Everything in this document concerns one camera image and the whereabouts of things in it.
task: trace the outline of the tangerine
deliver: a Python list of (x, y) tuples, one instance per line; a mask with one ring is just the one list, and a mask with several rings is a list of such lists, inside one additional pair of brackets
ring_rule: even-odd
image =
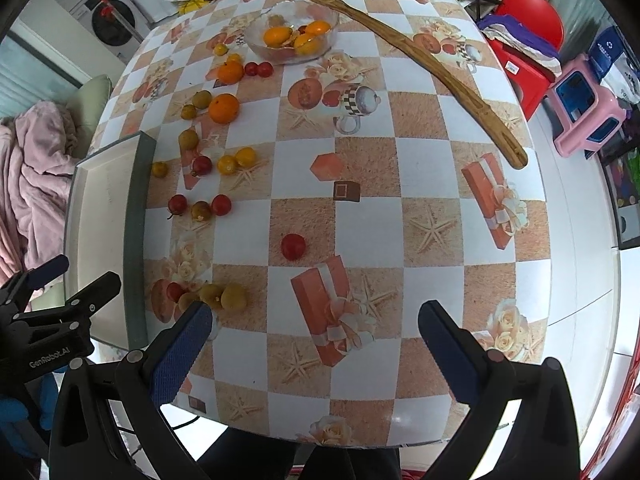
[(218, 171), (222, 175), (233, 175), (238, 168), (236, 160), (231, 155), (223, 155), (218, 159)]
[(323, 20), (315, 20), (314, 22), (309, 23), (305, 27), (305, 34), (313, 34), (314, 36), (319, 36), (320, 34), (324, 34), (331, 30), (331, 25)]
[(218, 124), (229, 124), (240, 113), (240, 101), (235, 95), (220, 94), (209, 104), (209, 117)]
[(236, 153), (236, 162), (241, 168), (251, 168), (255, 165), (256, 159), (257, 155), (255, 153), (255, 150), (250, 146), (241, 148)]
[(296, 49), (296, 54), (299, 56), (312, 56), (322, 48), (322, 43), (319, 38), (305, 33), (300, 34), (296, 38), (296, 41), (293, 43), (293, 47)]
[(225, 85), (235, 85), (244, 77), (244, 67), (242, 63), (237, 61), (225, 61), (225, 63), (218, 68), (218, 80)]
[(264, 31), (262, 39), (266, 46), (278, 48), (291, 37), (292, 33), (290, 27), (271, 27)]

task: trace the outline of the pink blanket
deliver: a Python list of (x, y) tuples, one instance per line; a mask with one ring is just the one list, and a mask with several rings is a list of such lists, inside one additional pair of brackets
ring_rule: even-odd
[(39, 102), (0, 125), (0, 283), (63, 252), (66, 202), (77, 159), (68, 111)]

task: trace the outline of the table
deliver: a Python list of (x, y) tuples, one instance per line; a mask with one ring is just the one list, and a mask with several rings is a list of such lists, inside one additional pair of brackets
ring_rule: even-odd
[[(450, 437), (465, 406), (418, 333), (424, 301), (439, 300), (485, 348), (524, 362), (542, 356), (549, 234), (522, 111), (456, 0), (345, 1), (437, 52), (526, 147), (524, 170), (507, 165), (439, 81), (345, 17), (321, 59), (220, 86), (210, 70), (224, 58), (210, 40), (255, 60), (242, 30), (279, 1), (220, 0), (152, 31), (96, 134), (95, 146), (105, 146), (143, 130), (157, 140), (154, 160), (170, 167), (151, 179), (146, 204), (149, 337), (173, 322), (162, 294), (169, 281), (191, 290), (237, 282), (248, 292), (244, 312), (217, 314), (175, 404), (326, 445)], [(255, 170), (190, 176), (193, 153), (180, 153), (177, 137), (192, 123), (180, 110), (200, 89), (235, 94), (241, 112), (227, 126), (207, 114), (193, 121), (198, 150), (217, 160), (252, 146)], [(334, 191), (334, 181), (355, 184)], [(204, 224), (167, 220), (176, 192), (190, 203), (225, 193), (233, 209)], [(290, 232), (307, 243), (295, 262), (279, 248)]]

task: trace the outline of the blue gripper pad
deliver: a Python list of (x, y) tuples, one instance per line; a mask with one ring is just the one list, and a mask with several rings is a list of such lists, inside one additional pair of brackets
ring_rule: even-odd
[[(458, 339), (466, 331), (455, 325), (437, 301), (427, 301), (420, 307), (418, 329), (456, 400), (475, 405), (481, 393), (481, 378)], [(477, 356), (481, 357), (482, 347), (475, 340), (472, 343), (478, 346)]]
[(192, 308), (196, 312), (190, 316), (182, 328), (180, 328), (182, 318), (174, 325), (170, 332), (174, 329), (177, 333), (173, 336), (173, 341), (169, 343), (165, 354), (160, 357), (158, 364), (151, 372), (150, 377), (150, 394), (151, 400), (156, 408), (160, 408), (163, 404), (168, 404), (175, 399), (175, 396), (182, 386), (188, 371), (191, 369), (196, 357), (202, 350), (207, 337), (211, 332), (211, 323), (213, 314), (211, 309), (201, 301), (191, 303), (191, 306), (182, 316), (190, 315)]

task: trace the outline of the plastic bag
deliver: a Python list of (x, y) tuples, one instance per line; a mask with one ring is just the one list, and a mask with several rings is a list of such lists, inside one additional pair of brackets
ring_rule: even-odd
[(640, 70), (616, 26), (601, 31), (591, 45), (589, 60), (598, 82), (619, 99), (640, 102)]

